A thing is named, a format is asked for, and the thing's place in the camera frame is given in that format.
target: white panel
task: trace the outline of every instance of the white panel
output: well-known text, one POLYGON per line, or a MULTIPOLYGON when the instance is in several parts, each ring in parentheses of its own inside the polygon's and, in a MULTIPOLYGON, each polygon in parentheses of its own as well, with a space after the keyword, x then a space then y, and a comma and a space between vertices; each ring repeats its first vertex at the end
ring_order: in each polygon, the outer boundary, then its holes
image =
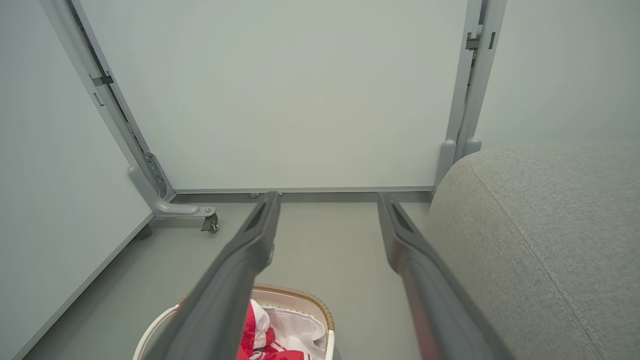
POLYGON ((638 0, 509 0, 476 130, 482 148, 637 139, 638 15, 638 0))
POLYGON ((81 0, 176 189, 431 186, 466 0, 81 0))
POLYGON ((128 166, 40 3, 0 3, 0 359, 151 214, 128 166))

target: mounting hinge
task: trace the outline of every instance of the mounting hinge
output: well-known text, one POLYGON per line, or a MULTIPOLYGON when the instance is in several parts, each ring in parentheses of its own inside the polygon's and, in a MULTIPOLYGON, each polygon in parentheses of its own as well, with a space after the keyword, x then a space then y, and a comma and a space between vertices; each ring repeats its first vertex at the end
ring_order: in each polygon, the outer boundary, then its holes
POLYGON ((149 163, 148 166, 151 168, 151 173, 153 173, 153 175, 156 177, 156 183, 160 187, 160 192, 158 195, 160 196, 160 198, 164 198, 167 191, 166 181, 164 180, 164 174, 162 172, 162 169, 160 169, 160 164, 158 164, 156 155, 153 155, 151 152, 147 151, 145 153, 145 159, 149 163))
POLYGON ((97 79, 92 79, 95 86, 113 84, 113 78, 111 76, 101 76, 97 79))
POLYGON ((465 45, 465 49, 467 49, 467 50, 475 50, 479 46, 480 46, 480 37, 467 38, 467 44, 465 45))

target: white fabric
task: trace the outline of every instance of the white fabric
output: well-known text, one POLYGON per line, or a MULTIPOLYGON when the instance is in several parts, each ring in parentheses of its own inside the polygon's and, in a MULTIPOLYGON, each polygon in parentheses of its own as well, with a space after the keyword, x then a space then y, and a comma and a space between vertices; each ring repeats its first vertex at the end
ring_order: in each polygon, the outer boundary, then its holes
POLYGON ((270 306, 263 309, 281 347, 311 354, 314 360, 324 359, 327 330, 318 319, 290 309, 270 306))
POLYGON ((255 338, 253 348, 263 348, 267 346, 267 330, 269 330, 269 315, 255 300, 251 299, 251 308, 255 317, 255 338))

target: red clothing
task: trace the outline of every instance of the red clothing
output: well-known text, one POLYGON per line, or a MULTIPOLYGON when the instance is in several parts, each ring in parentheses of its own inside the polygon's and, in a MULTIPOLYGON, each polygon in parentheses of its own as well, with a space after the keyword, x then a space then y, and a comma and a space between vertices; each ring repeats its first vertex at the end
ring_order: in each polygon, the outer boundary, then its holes
POLYGON ((269 324, 269 315, 251 300, 236 360, 311 360, 309 354, 282 347, 269 324))

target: whiteboard stand foot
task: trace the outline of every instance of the whiteboard stand foot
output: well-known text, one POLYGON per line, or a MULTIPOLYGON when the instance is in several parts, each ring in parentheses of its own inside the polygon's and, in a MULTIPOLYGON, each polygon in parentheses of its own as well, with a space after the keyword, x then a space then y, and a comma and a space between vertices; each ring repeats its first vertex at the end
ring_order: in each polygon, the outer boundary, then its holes
POLYGON ((465 157, 469 154, 473 154, 474 152, 480 151, 481 147, 482 147, 482 140, 476 137, 473 137, 467 140, 467 144, 465 145, 465 148, 462 150, 462 157, 465 157))
POLYGON ((216 214, 216 207, 209 205, 191 205, 191 204, 172 204, 162 199, 153 186, 149 183, 145 174, 142 172, 139 166, 129 167, 129 179, 136 185, 140 195, 145 199, 147 205, 154 212, 157 217, 204 217, 205 221, 202 224, 203 231, 210 231, 215 233, 218 230, 218 215, 216 214))
POLYGON ((438 185, 444 175, 447 174, 449 169, 453 166, 453 159, 456 155, 456 142, 453 140, 445 140, 440 146, 440 155, 438 156, 438 168, 436 169, 436 180, 433 185, 433 191, 436 192, 438 185))

